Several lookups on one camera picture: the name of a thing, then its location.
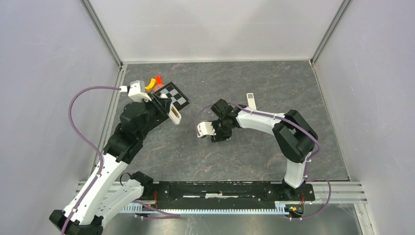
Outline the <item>white remote control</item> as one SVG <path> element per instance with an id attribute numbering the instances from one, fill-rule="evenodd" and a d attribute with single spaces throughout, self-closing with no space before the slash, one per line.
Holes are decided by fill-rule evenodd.
<path id="1" fill-rule="evenodd" d="M 180 124 L 182 116 L 173 103 L 170 104 L 168 116 L 175 125 Z"/>
<path id="2" fill-rule="evenodd" d="M 246 100 L 247 106 L 253 110 L 257 109 L 254 94 L 253 93 L 246 93 Z"/>

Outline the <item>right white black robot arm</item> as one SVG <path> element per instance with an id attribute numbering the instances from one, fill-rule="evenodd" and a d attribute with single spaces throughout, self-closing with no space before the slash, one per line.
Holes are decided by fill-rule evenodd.
<path id="1" fill-rule="evenodd" d="M 287 113 L 268 113 L 245 105 L 218 100 L 210 108 L 217 120 L 200 122 L 198 137 L 210 136 L 212 142 L 226 141 L 235 128 L 253 129 L 275 137 L 287 159 L 283 178 L 283 195 L 295 200 L 302 194 L 306 181 L 307 163 L 321 148 L 318 135 L 296 110 Z"/>

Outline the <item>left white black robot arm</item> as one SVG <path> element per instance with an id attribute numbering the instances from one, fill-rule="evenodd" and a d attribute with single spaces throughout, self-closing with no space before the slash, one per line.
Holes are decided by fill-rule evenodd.
<path id="1" fill-rule="evenodd" d="M 63 235 L 100 235 L 106 225 L 135 199 L 149 199 L 154 193 L 151 183 L 132 177 L 112 196 L 105 194 L 122 171 L 143 147 L 148 133 L 171 118 L 180 123 L 181 115 L 165 94 L 131 96 L 120 122 L 110 136 L 99 163 L 80 192 L 62 210 L 54 210 L 50 221 Z"/>

